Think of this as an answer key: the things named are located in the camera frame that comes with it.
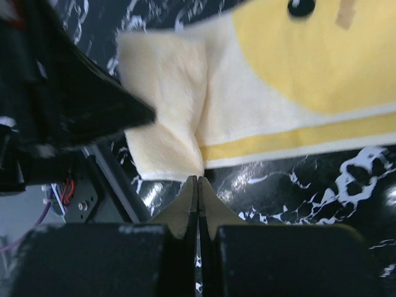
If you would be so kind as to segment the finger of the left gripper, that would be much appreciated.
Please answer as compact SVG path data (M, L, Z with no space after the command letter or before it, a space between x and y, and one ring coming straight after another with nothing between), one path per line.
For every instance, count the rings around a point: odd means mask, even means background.
M63 128L67 145L112 138L155 122L155 110L92 62L71 41L48 1L31 1L30 29L43 58L51 118Z

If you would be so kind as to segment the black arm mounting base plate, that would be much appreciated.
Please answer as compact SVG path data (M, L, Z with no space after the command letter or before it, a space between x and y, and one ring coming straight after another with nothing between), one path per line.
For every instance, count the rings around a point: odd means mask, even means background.
M43 202L66 223L142 223L150 219L107 145L84 147L52 161L55 177L42 187L46 192Z

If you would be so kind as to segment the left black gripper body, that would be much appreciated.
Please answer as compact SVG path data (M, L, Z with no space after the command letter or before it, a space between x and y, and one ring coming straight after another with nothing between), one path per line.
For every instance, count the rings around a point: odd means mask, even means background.
M78 152L50 113L43 58L30 29L31 1L1 2L1 190L22 192L55 177L52 159Z

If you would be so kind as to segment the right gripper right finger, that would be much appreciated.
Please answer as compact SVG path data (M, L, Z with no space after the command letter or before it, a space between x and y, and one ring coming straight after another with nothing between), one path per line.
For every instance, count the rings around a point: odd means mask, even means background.
M382 296L374 258L347 225L242 220L197 182L204 296Z

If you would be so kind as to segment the yellow towel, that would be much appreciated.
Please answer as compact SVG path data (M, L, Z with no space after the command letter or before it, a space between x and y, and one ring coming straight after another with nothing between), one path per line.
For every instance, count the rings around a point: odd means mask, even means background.
M394 1L248 1L182 30L118 36L125 132L145 180L395 143Z

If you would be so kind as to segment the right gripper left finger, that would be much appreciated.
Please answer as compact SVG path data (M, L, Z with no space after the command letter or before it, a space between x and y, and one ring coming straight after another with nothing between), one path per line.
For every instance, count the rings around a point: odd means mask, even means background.
M194 296L197 178L146 223L43 225L19 246L10 296Z

